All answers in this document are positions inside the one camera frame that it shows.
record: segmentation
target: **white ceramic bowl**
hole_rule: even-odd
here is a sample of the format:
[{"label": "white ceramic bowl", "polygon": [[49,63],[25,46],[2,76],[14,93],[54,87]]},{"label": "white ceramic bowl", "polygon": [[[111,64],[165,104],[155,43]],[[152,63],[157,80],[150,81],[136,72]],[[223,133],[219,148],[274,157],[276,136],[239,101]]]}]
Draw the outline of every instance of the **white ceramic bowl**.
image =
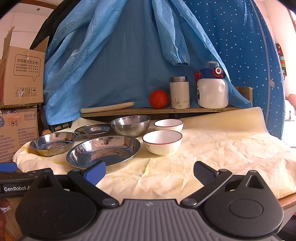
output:
[{"label": "white ceramic bowl", "polygon": [[172,130],[181,132],[183,129],[183,121],[178,119],[159,120],[154,123],[156,130]]},{"label": "white ceramic bowl", "polygon": [[172,130],[152,131],[143,136],[144,146],[151,153],[166,156],[178,150],[182,134]]}]

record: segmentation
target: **wooden shelf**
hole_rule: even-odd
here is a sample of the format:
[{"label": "wooden shelf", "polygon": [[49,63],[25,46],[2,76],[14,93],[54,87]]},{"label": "wooden shelf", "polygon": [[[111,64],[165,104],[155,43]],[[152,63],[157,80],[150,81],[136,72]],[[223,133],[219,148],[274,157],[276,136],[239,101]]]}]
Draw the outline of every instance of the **wooden shelf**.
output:
[{"label": "wooden shelf", "polygon": [[94,116],[110,116],[110,115],[148,115],[148,114],[168,114],[168,113],[198,113],[198,112],[224,112],[230,110],[238,110],[234,106],[228,106],[222,109],[206,109],[206,108],[188,108],[188,109],[153,109],[153,108],[128,108],[122,110],[111,110],[96,113],[83,114],[81,117],[94,117]]}]

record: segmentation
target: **blue fabric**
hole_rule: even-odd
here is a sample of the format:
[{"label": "blue fabric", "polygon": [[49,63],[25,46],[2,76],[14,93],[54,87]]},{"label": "blue fabric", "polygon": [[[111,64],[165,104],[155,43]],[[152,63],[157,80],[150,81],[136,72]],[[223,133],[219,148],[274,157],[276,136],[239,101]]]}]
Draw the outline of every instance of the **blue fabric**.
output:
[{"label": "blue fabric", "polygon": [[46,53],[46,120],[63,123],[80,117],[81,108],[129,101],[150,107],[150,93],[169,93],[172,76],[188,77],[191,106],[198,107],[194,75],[210,60],[226,73],[229,103],[251,107],[183,0],[81,0]]},{"label": "blue fabric", "polygon": [[232,84],[253,88],[253,106],[261,107],[269,133],[281,138],[285,107],[281,64],[254,1],[184,2],[219,53]]}]

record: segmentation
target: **metal bowl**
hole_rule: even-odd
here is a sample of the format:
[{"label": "metal bowl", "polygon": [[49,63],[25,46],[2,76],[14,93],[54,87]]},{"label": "metal bowl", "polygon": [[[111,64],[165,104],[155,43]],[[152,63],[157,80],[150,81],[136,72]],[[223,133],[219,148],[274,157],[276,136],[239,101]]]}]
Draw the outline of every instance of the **metal bowl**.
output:
[{"label": "metal bowl", "polygon": [[118,135],[139,137],[150,125],[150,116],[131,115],[111,121],[111,127]]},{"label": "metal bowl", "polygon": [[42,156],[55,156],[70,150],[77,139],[72,132],[55,132],[36,138],[30,147]]},{"label": "metal bowl", "polygon": [[109,123],[91,124],[77,128],[74,132],[87,139],[93,139],[107,135],[112,131]]},{"label": "metal bowl", "polygon": [[115,172],[133,159],[140,146],[133,137],[99,137],[74,146],[67,154],[67,162],[76,168],[86,169],[97,161],[104,161],[107,173]]}]

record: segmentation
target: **white tablecloth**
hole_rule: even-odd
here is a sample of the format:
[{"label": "white tablecloth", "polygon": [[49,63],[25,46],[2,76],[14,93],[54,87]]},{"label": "white tablecloth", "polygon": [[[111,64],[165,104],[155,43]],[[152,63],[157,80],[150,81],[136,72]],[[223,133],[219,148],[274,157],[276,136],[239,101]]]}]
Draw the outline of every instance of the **white tablecloth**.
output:
[{"label": "white tablecloth", "polygon": [[[260,108],[182,120],[183,139],[176,153],[156,156],[145,149],[139,137],[141,148],[134,160],[123,169],[106,174],[97,187],[118,201],[123,198],[180,201],[202,187],[193,175],[193,165],[199,160],[216,170],[226,168],[234,174],[255,169],[277,198],[296,192],[296,154],[267,132]],[[79,118],[66,131],[90,123],[95,121]],[[16,152],[13,161],[23,172],[50,167],[55,174],[66,174],[72,169],[66,162],[66,153],[41,157],[29,148],[29,143]]]}]

